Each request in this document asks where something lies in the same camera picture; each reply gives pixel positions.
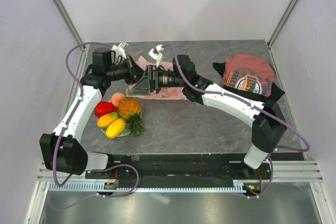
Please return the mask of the white fruit plate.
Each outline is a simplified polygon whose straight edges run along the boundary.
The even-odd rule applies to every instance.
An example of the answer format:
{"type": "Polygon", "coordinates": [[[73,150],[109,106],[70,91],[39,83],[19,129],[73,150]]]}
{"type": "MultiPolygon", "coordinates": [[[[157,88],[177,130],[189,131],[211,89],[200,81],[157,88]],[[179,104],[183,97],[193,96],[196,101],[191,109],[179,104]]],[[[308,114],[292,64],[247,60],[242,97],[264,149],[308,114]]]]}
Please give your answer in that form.
{"type": "MultiPolygon", "coordinates": [[[[106,133],[106,129],[100,129],[100,131],[104,134],[106,133]]],[[[124,130],[117,137],[123,137],[129,134],[131,134],[131,125],[126,124],[124,130]]]]}

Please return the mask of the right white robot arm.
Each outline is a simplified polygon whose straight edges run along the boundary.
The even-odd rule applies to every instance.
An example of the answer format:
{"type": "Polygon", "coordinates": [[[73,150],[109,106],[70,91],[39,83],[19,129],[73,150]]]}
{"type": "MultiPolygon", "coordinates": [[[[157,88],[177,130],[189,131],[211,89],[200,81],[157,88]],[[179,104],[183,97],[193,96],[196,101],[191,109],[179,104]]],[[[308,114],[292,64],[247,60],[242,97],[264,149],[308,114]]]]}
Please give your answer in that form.
{"type": "Polygon", "coordinates": [[[240,166],[248,179],[259,173],[262,162],[275,150],[287,129],[283,114],[274,101],[255,101],[234,94],[198,75],[187,55],[173,60],[173,70],[163,71],[148,65],[141,79],[129,90],[130,95],[149,96],[164,87],[182,87],[186,98],[224,111],[252,128],[251,147],[240,166]]]}

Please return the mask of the right aluminium frame post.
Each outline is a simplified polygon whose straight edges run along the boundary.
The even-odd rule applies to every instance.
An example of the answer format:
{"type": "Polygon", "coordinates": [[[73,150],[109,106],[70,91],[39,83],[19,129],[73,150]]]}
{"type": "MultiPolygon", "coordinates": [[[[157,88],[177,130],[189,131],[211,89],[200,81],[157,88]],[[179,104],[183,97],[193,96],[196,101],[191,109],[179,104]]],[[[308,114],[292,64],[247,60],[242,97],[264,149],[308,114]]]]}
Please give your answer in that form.
{"type": "Polygon", "coordinates": [[[274,31],[272,32],[268,42],[267,46],[268,49],[271,50],[272,46],[275,44],[277,38],[279,37],[281,31],[285,27],[288,19],[290,18],[291,14],[294,12],[297,4],[299,3],[300,0],[290,0],[287,7],[285,8],[284,13],[282,14],[279,22],[277,23],[274,31]]]}

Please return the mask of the black cloth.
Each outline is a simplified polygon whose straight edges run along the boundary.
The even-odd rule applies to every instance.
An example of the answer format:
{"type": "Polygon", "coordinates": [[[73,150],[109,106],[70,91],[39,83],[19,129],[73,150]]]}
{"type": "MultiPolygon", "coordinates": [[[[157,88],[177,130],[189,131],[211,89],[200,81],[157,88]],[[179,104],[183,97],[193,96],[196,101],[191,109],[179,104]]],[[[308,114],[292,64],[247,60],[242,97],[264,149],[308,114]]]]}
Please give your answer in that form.
{"type": "MultiPolygon", "coordinates": [[[[218,72],[218,74],[223,79],[224,73],[225,73],[225,63],[214,62],[212,63],[212,65],[213,65],[213,68],[216,70],[216,72],[218,72]]],[[[248,91],[238,90],[238,89],[231,88],[225,85],[223,85],[223,88],[236,95],[240,95],[244,98],[252,99],[254,101],[260,101],[263,103],[266,103],[269,100],[277,102],[285,94],[285,92],[281,90],[274,82],[271,85],[271,88],[270,88],[271,93],[269,96],[264,96],[263,94],[257,94],[257,93],[252,93],[248,91]]]]}

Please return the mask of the pineapple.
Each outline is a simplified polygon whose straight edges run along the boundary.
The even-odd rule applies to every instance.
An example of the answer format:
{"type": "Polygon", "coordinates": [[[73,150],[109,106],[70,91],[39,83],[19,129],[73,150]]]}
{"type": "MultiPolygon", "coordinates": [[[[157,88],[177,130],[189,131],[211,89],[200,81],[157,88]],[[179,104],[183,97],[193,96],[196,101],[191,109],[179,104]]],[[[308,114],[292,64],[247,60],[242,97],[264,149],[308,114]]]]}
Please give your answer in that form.
{"type": "Polygon", "coordinates": [[[126,121],[130,132],[139,137],[144,132],[142,126],[142,109],[135,98],[125,98],[118,105],[120,116],[126,121]]]}

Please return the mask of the aluminium frame post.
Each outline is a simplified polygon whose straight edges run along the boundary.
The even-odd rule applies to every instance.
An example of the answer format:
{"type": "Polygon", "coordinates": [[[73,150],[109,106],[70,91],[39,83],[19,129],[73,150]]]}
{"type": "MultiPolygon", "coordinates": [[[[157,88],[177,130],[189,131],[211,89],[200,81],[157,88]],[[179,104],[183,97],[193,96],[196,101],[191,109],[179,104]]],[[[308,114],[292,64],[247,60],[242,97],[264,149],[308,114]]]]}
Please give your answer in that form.
{"type": "Polygon", "coordinates": [[[77,44],[83,43],[81,36],[79,35],[70,15],[68,14],[62,0],[52,0],[54,6],[56,7],[58,13],[60,14],[62,20],[64,21],[66,27],[70,31],[73,39],[77,44]]]}
{"type": "Polygon", "coordinates": [[[284,13],[282,14],[279,22],[277,23],[274,31],[272,32],[268,42],[267,46],[268,49],[271,50],[272,46],[275,44],[277,38],[279,37],[281,31],[285,27],[288,19],[290,18],[291,14],[294,12],[297,4],[299,3],[300,0],[290,0],[287,7],[285,8],[284,13]]]}

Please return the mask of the orange green mango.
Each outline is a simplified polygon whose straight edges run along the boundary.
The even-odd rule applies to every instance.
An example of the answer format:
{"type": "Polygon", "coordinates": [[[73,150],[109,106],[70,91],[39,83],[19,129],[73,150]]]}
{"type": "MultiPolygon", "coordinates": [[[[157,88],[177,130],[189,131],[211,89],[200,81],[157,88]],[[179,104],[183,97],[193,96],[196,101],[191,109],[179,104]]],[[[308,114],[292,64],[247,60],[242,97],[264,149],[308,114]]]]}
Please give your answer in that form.
{"type": "Polygon", "coordinates": [[[98,118],[97,126],[100,129],[106,129],[110,124],[119,118],[118,112],[111,112],[98,118]]]}

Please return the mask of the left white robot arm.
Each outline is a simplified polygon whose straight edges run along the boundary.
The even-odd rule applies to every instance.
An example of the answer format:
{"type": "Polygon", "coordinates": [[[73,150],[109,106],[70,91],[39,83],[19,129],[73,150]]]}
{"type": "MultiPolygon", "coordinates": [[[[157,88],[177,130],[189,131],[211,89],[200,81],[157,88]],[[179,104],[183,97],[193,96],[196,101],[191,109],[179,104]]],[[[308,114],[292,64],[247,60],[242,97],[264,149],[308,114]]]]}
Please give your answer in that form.
{"type": "Polygon", "coordinates": [[[79,88],[76,97],[58,126],[50,133],[44,133],[39,140],[45,167],[54,175],[58,172],[81,175],[97,170],[103,178],[111,178],[115,165],[108,161],[108,155],[88,153],[81,146],[85,126],[111,82],[124,80],[127,84],[138,81],[142,69],[125,53],[126,43],[108,49],[105,44],[94,50],[92,65],[81,79],[75,79],[79,88]]]}

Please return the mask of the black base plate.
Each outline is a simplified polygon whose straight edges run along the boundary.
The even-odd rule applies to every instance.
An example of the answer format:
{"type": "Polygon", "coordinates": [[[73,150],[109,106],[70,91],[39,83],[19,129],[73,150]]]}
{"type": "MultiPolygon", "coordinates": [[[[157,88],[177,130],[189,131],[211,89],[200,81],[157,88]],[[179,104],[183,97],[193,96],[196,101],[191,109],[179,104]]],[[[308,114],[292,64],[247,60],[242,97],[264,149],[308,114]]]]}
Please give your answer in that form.
{"type": "Polygon", "coordinates": [[[117,179],[122,186],[232,186],[236,180],[265,182],[268,163],[253,170],[243,164],[243,154],[109,155],[108,172],[86,174],[86,179],[117,179]]]}

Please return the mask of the red apple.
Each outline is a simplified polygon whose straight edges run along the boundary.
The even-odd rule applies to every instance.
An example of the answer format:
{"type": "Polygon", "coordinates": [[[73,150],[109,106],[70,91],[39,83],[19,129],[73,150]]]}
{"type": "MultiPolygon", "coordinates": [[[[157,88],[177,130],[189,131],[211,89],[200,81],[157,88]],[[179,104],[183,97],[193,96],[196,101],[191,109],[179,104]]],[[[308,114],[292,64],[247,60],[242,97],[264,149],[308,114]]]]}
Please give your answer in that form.
{"type": "Polygon", "coordinates": [[[95,108],[94,114],[100,118],[103,115],[112,113],[115,111],[114,105],[110,101],[100,101],[95,108]]]}

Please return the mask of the peach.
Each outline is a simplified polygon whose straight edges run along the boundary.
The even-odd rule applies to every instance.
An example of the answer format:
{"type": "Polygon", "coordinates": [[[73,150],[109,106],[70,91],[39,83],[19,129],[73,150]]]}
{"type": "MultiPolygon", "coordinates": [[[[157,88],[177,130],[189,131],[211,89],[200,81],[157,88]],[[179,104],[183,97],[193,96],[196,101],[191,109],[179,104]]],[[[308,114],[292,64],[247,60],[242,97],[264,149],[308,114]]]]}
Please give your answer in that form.
{"type": "Polygon", "coordinates": [[[110,101],[114,106],[118,107],[119,103],[126,97],[127,96],[125,94],[118,92],[111,97],[110,101]]]}

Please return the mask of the pink plastic bag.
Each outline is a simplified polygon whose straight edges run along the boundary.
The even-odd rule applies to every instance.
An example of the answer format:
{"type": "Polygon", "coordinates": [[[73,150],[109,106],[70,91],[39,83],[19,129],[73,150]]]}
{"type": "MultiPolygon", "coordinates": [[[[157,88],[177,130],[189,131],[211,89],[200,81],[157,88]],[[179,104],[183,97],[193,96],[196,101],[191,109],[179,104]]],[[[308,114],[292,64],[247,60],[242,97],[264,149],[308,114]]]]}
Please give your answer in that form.
{"type": "MultiPolygon", "coordinates": [[[[154,63],[147,61],[143,56],[140,56],[138,60],[135,62],[141,69],[145,70],[147,65],[154,65],[154,63]]],[[[173,70],[173,64],[171,62],[162,61],[161,66],[165,70],[173,70]]],[[[187,100],[186,96],[183,94],[181,87],[173,87],[173,88],[161,88],[158,94],[151,93],[150,95],[131,95],[130,90],[134,87],[135,84],[129,85],[126,89],[126,94],[128,97],[134,97],[139,99],[147,99],[147,100],[187,100]]]]}

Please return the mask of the left aluminium frame post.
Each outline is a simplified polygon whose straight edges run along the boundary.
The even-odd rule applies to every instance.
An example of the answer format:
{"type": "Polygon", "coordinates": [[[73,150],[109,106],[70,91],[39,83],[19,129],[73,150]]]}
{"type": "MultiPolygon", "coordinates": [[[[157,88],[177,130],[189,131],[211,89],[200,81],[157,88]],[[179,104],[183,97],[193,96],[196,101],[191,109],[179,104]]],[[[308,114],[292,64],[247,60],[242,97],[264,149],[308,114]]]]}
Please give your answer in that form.
{"type": "Polygon", "coordinates": [[[54,6],[56,7],[58,13],[60,14],[62,20],[64,21],[66,27],[70,31],[73,39],[77,44],[83,43],[81,36],[79,35],[70,15],[68,14],[62,0],[52,0],[54,6]]]}

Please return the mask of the yellow mango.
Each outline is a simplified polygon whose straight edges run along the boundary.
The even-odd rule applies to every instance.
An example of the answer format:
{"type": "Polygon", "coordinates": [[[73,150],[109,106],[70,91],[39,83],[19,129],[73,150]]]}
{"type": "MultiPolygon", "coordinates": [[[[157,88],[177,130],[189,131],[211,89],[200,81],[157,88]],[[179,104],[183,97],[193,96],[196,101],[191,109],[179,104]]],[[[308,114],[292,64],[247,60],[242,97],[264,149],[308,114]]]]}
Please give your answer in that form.
{"type": "Polygon", "coordinates": [[[126,122],[124,119],[119,118],[113,123],[111,123],[106,129],[106,137],[107,138],[115,138],[122,133],[125,129],[126,122]]]}

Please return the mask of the red printed t-shirt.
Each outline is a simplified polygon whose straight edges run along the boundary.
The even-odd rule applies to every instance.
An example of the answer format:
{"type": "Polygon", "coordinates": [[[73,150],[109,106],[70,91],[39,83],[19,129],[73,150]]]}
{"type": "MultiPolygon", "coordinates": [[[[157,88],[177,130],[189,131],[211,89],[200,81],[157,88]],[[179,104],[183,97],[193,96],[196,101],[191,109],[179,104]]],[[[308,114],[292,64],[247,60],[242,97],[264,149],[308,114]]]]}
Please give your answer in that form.
{"type": "Polygon", "coordinates": [[[224,61],[223,85],[265,97],[271,95],[275,72],[269,62],[252,55],[235,54],[224,61]]]}

